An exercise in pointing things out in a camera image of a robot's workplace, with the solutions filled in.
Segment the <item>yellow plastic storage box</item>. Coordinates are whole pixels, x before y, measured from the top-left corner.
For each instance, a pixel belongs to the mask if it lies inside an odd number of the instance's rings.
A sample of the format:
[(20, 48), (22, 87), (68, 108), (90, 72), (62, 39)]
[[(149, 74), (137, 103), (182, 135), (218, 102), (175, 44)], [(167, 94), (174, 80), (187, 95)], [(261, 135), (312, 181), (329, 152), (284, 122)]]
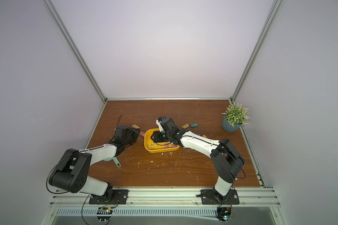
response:
[(154, 131), (159, 131), (158, 128), (149, 129), (145, 132), (144, 136), (144, 147), (145, 149), (150, 153), (163, 153), (163, 152), (169, 152), (169, 151), (177, 151), (179, 150), (180, 146), (173, 145), (169, 142), (164, 143), (154, 143), (154, 141), (151, 139), (151, 135)]

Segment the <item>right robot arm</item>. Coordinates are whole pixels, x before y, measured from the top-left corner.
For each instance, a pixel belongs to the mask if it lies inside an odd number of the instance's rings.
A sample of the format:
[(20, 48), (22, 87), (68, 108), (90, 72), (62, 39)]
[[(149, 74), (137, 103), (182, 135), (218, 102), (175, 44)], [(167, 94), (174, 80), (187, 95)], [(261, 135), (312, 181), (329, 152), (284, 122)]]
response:
[(230, 192), (238, 174), (244, 171), (246, 161), (229, 139), (219, 141), (199, 136), (186, 128), (178, 128), (171, 118), (159, 117), (156, 124), (159, 131), (151, 136), (154, 143), (169, 142), (206, 155), (218, 174), (214, 192), (220, 196)]

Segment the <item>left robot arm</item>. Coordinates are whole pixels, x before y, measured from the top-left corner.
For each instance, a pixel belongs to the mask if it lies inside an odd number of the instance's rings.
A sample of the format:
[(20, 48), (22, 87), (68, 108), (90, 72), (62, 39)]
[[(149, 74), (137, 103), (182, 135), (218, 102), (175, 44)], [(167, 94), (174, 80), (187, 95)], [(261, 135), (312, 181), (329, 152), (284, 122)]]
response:
[(132, 146), (140, 129), (119, 125), (108, 143), (91, 149), (68, 149), (51, 170), (47, 185), (60, 188), (65, 193), (86, 193), (95, 196), (110, 195), (109, 183), (89, 176), (90, 167), (100, 161), (111, 161)]

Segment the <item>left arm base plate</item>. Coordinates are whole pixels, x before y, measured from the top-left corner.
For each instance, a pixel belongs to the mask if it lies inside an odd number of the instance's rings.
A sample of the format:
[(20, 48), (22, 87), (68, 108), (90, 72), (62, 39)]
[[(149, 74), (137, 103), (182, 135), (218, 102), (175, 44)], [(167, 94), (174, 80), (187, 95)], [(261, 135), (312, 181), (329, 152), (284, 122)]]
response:
[(126, 204), (128, 194), (128, 189), (110, 189), (103, 196), (90, 196), (89, 204)]

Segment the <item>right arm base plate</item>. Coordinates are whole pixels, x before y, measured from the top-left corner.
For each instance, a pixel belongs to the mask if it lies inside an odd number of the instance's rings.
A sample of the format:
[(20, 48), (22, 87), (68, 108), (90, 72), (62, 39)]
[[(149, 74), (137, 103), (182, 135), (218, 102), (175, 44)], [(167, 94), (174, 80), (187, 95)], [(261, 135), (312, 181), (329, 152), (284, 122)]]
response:
[(202, 189), (201, 193), (196, 197), (199, 197), (201, 199), (201, 203), (203, 205), (240, 204), (239, 197), (235, 189), (230, 189), (225, 196), (221, 195), (214, 189)]

